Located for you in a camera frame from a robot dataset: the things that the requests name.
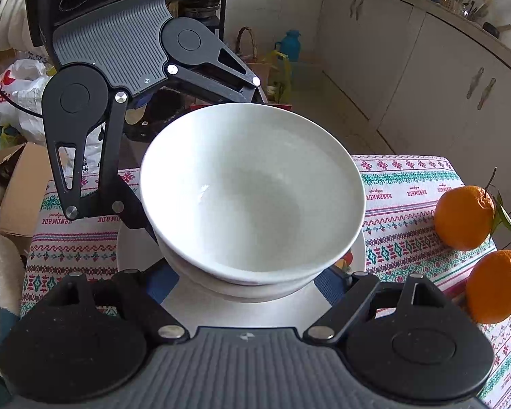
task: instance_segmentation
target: blue thermos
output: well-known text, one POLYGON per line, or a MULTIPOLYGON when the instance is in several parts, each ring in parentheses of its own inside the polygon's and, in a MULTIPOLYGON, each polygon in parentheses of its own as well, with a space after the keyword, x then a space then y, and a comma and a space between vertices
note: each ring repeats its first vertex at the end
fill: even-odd
POLYGON ((280 45, 279 52, 287 55, 290 61, 298 61, 301 51, 301 43, 299 42, 300 35, 298 30, 287 31, 284 39, 275 43, 275 49, 277 45, 280 45))

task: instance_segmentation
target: table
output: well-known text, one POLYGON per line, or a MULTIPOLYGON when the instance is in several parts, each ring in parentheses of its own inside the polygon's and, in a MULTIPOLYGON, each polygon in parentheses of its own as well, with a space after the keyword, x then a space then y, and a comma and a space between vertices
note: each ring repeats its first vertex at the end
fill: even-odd
MULTIPOLYGON (((445 158, 424 156, 353 157, 366 190, 363 232, 367 271, 383 281, 405 281, 411 272, 428 276, 450 297, 460 296, 475 263, 495 250, 487 240, 462 253, 445 247, 433 228, 433 213, 443 192, 462 186, 445 158)), ((135 192, 139 169, 122 170, 135 192)), ((96 187, 97 175, 83 176, 82 192, 96 187)), ((68 272, 84 272, 91 280, 116 272, 116 216, 64 218, 53 182, 42 203, 23 285, 21 315, 68 272)), ((494 347, 492 375, 480 398, 496 409, 511 409, 511 317, 499 324, 481 325, 494 347)))

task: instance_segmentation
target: cabinet handle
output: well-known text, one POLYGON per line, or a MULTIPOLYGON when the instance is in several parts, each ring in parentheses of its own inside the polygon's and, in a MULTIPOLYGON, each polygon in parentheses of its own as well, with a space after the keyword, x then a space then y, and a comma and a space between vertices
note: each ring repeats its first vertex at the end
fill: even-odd
POLYGON ((360 4, 358 4, 358 7, 356 9, 356 21, 360 19, 360 11, 361 11, 361 5, 363 4, 363 0, 360 1, 360 4))
POLYGON ((471 79, 471 84, 469 85, 469 90, 467 91, 467 99, 469 100, 471 96, 473 95, 473 91, 479 86, 479 81, 481 81, 481 77, 484 74, 484 68, 481 67, 479 71, 477 72, 477 75, 475 75, 471 79))
POLYGON ((352 4, 350 5, 350 18, 354 16, 354 6, 356 6, 357 0, 352 0, 352 4))
POLYGON ((496 83, 496 79, 493 78, 490 83, 488 83, 488 86, 485 87, 483 91, 483 95, 481 95, 481 101, 479 102, 479 105, 477 106, 477 110, 481 110, 483 108, 484 102, 487 100, 488 96, 491 94, 492 87, 494 86, 494 83, 496 83))

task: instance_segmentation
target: white plastic bag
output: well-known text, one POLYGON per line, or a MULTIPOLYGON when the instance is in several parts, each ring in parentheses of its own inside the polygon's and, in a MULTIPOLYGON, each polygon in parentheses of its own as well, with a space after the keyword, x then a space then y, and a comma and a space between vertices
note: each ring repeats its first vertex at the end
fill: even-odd
MULTIPOLYGON (((17 104, 42 113, 42 95, 51 77, 46 74, 46 67, 37 60, 17 60, 0 76, 0 89, 17 104)), ((44 122, 18 110, 0 95, 0 126, 13 126, 29 142, 45 146, 44 122)), ((89 134, 86 141, 83 173, 98 172, 102 142, 98 140, 101 128, 97 127, 89 134)), ((74 169, 73 149, 66 149, 66 161, 63 161, 64 175, 69 177, 74 169)))

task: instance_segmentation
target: orange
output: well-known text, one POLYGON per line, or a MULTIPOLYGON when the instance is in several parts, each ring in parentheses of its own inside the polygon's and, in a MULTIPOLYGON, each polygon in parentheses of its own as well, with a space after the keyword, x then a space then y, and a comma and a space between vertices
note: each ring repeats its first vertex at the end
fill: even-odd
POLYGON ((500 323, 511 315, 511 250, 481 258, 467 279, 465 295, 477 323, 500 323))
POLYGON ((479 247, 492 230, 494 202, 478 186, 462 186, 445 192, 433 218, 443 243, 459 251, 479 247))

